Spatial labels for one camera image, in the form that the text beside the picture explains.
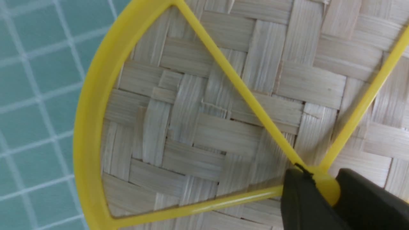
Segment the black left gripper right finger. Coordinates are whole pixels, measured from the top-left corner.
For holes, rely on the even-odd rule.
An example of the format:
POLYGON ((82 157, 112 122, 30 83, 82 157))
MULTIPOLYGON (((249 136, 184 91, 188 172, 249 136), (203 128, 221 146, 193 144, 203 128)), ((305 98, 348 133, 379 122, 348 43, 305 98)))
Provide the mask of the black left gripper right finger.
POLYGON ((334 210, 353 230, 407 230, 408 203, 352 169, 340 169, 341 193, 334 210))

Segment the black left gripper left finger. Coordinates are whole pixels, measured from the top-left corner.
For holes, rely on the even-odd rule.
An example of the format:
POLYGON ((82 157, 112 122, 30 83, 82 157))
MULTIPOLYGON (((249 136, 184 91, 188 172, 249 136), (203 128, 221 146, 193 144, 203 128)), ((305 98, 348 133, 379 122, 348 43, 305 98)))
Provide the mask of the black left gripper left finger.
POLYGON ((319 192, 313 173, 300 164, 287 169, 281 197, 285 230, 350 230, 319 192))

